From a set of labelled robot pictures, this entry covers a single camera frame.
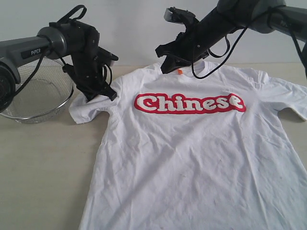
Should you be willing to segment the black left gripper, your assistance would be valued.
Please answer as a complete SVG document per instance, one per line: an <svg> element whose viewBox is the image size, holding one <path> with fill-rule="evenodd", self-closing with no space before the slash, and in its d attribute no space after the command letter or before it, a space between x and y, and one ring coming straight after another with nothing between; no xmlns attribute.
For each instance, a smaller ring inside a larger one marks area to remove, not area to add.
<svg viewBox="0 0 307 230"><path fill-rule="evenodd" d="M86 97L86 101L90 102L95 97L106 96L111 101L117 97L117 93L106 82L106 67L102 67L98 73L88 72L87 69L77 70L76 66L65 64L62 70L67 73L76 88Z"/></svg>

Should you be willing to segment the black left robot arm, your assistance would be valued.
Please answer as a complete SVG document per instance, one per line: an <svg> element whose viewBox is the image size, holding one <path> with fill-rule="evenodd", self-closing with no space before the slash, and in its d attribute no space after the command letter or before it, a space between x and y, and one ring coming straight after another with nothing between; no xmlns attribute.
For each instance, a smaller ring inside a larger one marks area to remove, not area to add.
<svg viewBox="0 0 307 230"><path fill-rule="evenodd" d="M39 30L36 36L0 43L0 110L4 111L37 73L44 57L63 60L67 73L87 100L98 95L115 100L117 93L107 78L118 57L99 46L100 34L80 22L87 8L77 5L56 22Z"/></svg>

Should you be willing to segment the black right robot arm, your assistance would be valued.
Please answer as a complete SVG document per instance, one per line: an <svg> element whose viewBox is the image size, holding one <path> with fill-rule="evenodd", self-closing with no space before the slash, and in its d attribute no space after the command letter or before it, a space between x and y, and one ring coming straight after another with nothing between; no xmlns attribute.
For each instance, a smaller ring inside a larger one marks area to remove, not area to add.
<svg viewBox="0 0 307 230"><path fill-rule="evenodd" d="M170 7L164 19L183 24L186 30L174 41L156 48L158 57L166 57L161 65L163 74L193 67L201 58L218 57L210 50L213 45L228 34L247 29L261 34L279 31L290 36L301 63L307 65L307 49L298 45L298 41L307 41L307 11L289 7L283 0L220 0L201 21L188 10Z"/></svg>

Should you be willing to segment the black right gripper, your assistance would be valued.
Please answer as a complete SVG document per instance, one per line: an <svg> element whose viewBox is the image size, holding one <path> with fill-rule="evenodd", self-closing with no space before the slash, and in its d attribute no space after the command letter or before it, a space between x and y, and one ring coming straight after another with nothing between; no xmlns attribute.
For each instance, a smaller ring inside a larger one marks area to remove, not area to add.
<svg viewBox="0 0 307 230"><path fill-rule="evenodd" d="M180 32L174 41L159 45L155 52L159 58L166 56L161 65L163 74L191 66L193 62L209 56L209 52L197 44L193 32Z"/></svg>

